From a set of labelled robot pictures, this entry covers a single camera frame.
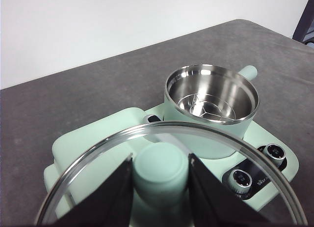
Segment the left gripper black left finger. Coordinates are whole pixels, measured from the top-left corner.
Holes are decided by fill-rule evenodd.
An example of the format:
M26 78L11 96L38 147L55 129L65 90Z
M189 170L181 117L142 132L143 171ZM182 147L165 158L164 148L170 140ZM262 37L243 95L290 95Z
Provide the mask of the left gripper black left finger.
M132 157L129 155L92 194L53 226L128 227L132 203Z

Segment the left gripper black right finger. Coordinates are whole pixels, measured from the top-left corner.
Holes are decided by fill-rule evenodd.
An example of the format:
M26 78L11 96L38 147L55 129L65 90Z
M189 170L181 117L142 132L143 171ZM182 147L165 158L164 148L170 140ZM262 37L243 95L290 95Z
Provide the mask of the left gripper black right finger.
M266 227L271 222L237 198L189 154L189 202L196 227Z

